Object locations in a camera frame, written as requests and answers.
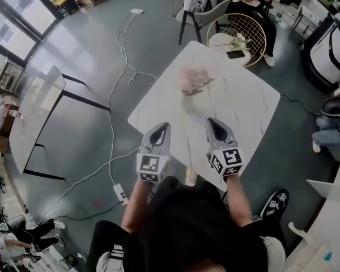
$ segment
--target blue jeans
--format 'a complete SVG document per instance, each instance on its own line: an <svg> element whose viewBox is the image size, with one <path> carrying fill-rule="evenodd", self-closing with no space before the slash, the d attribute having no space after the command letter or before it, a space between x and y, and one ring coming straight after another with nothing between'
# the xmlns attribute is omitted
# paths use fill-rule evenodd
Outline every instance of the blue jeans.
<svg viewBox="0 0 340 272"><path fill-rule="evenodd" d="M336 129L338 121L339 119L331 119L326 116L317 118L316 124L320 131L312 134L312 141L319 146L340 146L340 132Z"/></svg>

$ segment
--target white marker cube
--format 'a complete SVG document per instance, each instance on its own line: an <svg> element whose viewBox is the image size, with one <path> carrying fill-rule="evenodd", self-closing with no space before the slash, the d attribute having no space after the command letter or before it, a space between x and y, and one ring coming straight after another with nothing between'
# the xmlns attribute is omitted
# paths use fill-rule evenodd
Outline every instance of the white marker cube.
<svg viewBox="0 0 340 272"><path fill-rule="evenodd" d="M210 158L210 164L220 176L228 176L239 173L244 162L241 148L233 147L215 150Z"/></svg>
<svg viewBox="0 0 340 272"><path fill-rule="evenodd" d="M168 166L169 156L137 154L136 172L140 180L160 183Z"/></svg>

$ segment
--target person in white shirt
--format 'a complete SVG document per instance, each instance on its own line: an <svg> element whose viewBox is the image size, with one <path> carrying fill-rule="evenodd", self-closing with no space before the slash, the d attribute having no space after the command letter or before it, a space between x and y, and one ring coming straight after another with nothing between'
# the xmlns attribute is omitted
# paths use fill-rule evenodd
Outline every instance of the person in white shirt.
<svg viewBox="0 0 340 272"><path fill-rule="evenodd" d="M9 262L9 260L18 261L30 257L25 253L30 251L33 244L38 245L41 250L53 244L59 244L61 247L64 247L59 234L56 234L54 237L41 239L41 237L55 228L64 230L66 225L62 222L49 220L35 229L0 233L0 266L2 266L3 262Z"/></svg>
<svg viewBox="0 0 340 272"><path fill-rule="evenodd" d="M273 48L277 29L274 22L264 13L259 0L232 0L227 13L242 13L256 20L266 33L267 47L263 56L269 66L274 66Z"/></svg>

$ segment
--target black sneaker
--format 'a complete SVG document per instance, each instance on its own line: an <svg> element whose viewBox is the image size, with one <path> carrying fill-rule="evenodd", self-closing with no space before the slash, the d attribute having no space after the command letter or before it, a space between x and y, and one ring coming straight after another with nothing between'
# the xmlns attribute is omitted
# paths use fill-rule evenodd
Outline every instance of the black sneaker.
<svg viewBox="0 0 340 272"><path fill-rule="evenodd" d="M286 189L277 190L267 201L267 204L263 208L260 217L262 219L275 217L280 220L287 208L289 200L290 197Z"/></svg>

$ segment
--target gray chair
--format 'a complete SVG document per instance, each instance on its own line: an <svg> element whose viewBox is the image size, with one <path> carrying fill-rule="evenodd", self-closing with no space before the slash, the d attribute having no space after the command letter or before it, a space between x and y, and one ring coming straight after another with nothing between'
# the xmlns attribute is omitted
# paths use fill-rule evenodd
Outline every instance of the gray chair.
<svg viewBox="0 0 340 272"><path fill-rule="evenodd" d="M214 9L204 12L204 13L193 13L183 9L176 15L176 20L181 22L179 45L181 45L182 36L184 34L185 25L194 26L195 32L197 33L198 41L202 43L202 37L200 35L200 29L213 21L217 20L219 17L224 15L229 3L232 0L224 0L222 3L218 4ZM215 30L219 32L219 24L215 23Z"/></svg>

